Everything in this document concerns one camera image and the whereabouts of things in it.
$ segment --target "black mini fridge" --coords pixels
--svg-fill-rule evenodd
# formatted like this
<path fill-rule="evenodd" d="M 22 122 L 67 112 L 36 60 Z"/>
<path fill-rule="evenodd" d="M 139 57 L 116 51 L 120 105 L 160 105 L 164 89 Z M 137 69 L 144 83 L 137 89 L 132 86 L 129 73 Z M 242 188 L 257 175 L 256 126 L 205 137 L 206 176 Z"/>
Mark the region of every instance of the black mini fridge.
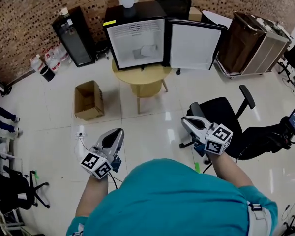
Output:
<path fill-rule="evenodd" d="M 80 7 L 69 10 L 65 16 L 57 17 L 52 25 L 76 66 L 95 62 L 95 42 Z"/>
<path fill-rule="evenodd" d="M 162 63 L 172 68 L 210 69 L 226 26 L 167 17 L 156 1 L 130 9 L 108 8 L 106 37 L 118 70 Z"/>

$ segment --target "power outlet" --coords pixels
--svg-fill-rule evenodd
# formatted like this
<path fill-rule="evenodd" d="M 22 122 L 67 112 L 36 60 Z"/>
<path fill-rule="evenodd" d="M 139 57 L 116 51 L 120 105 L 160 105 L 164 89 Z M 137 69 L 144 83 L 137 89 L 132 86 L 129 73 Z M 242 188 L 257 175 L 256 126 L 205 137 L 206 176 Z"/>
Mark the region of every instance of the power outlet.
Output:
<path fill-rule="evenodd" d="M 87 134 L 85 133 L 85 132 L 76 132 L 75 133 L 75 137 L 76 138 L 80 138 L 80 137 L 86 137 L 87 136 Z"/>

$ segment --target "teal shirt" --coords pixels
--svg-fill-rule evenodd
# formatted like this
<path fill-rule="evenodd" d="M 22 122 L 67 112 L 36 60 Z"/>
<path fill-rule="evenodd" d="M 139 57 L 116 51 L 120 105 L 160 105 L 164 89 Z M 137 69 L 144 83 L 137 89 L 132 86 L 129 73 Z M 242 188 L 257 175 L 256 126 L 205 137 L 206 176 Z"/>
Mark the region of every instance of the teal shirt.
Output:
<path fill-rule="evenodd" d="M 247 202 L 260 203 L 277 225 L 277 205 L 254 186 L 233 184 L 169 159 L 136 167 L 89 218 L 74 218 L 67 236 L 248 235 Z"/>

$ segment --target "mini fridge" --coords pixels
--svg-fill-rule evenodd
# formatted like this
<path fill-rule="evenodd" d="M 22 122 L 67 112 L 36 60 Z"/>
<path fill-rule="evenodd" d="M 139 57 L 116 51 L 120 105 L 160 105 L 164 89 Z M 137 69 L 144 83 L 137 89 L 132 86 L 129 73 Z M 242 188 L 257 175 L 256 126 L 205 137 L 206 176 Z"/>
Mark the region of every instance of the mini fridge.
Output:
<path fill-rule="evenodd" d="M 159 3 L 150 1 L 130 9 L 108 8 L 104 30 L 118 70 L 153 63 L 207 70 L 227 27 L 169 18 Z"/>

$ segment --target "fiducial marker cube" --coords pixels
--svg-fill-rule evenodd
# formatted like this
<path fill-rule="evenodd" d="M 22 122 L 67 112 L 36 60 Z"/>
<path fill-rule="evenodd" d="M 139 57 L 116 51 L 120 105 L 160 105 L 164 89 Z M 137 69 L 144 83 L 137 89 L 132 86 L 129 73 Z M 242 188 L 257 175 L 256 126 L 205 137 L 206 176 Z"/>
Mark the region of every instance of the fiducial marker cube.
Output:
<path fill-rule="evenodd" d="M 231 143 L 233 133 L 224 125 L 220 124 L 206 138 L 205 151 L 221 155 Z"/>
<path fill-rule="evenodd" d="M 113 168 L 106 158 L 92 152 L 85 153 L 80 165 L 97 179 L 102 179 Z"/>

